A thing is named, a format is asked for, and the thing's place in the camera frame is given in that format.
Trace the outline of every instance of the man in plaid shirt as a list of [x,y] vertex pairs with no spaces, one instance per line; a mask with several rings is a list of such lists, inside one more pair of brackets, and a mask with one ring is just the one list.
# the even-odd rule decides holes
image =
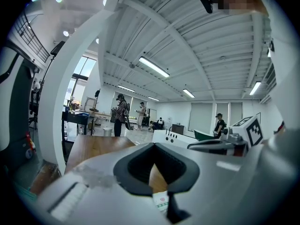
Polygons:
[[124,99],[123,94],[119,94],[117,100],[120,101],[118,105],[118,109],[116,111],[116,117],[115,117],[115,123],[114,123],[114,136],[115,137],[120,137],[121,135],[121,129],[122,129],[122,123],[125,121],[125,116],[124,116],[124,110],[126,108],[126,101]]

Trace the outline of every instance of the woman in white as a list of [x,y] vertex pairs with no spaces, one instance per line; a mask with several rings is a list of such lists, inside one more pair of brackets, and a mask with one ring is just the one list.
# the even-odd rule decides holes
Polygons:
[[136,112],[139,114],[138,118],[137,118],[137,130],[140,131],[142,129],[142,121],[143,121],[143,118],[144,118],[144,114],[146,113],[146,107],[145,107],[145,104],[144,102],[141,102],[141,110],[138,111],[136,110]]

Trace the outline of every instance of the plaid shirt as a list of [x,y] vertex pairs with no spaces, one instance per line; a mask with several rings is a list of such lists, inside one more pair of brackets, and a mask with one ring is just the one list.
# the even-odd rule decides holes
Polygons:
[[121,102],[116,111],[116,119],[119,119],[121,122],[125,122],[125,116],[123,114],[125,106],[126,103],[124,101]]

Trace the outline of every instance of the cap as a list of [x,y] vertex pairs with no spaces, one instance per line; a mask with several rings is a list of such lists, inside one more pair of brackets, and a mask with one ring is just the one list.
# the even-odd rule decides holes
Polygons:
[[122,93],[120,93],[120,94],[118,95],[118,98],[117,98],[116,100],[119,100],[119,98],[124,99],[124,95],[123,95]]

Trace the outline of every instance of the trash bin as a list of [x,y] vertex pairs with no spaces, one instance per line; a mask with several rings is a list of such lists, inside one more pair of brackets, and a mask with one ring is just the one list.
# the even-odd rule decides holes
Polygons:
[[103,128],[104,131],[104,137],[111,137],[112,136],[112,128],[111,127],[105,127]]

